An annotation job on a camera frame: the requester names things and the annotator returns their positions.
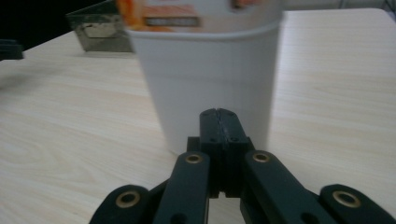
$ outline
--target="wood grain surface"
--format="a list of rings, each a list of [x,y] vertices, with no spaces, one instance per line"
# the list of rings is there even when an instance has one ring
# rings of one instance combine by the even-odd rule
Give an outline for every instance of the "wood grain surface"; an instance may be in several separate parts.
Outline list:
[[[308,189],[340,183],[396,216],[396,25],[376,9],[285,13],[268,149]],[[113,189],[172,172],[135,54],[73,33],[0,62],[0,223],[88,223]],[[244,223],[237,199],[209,223]]]

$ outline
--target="wooden table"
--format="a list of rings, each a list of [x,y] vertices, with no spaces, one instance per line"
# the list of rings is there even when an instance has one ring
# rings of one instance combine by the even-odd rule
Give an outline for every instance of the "wooden table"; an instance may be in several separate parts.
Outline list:
[[[269,148],[310,190],[333,183],[396,216],[396,25],[376,9],[285,15]],[[113,189],[151,189],[176,156],[137,57],[74,34],[0,62],[0,223],[87,223]],[[210,223],[243,223],[238,200]]]

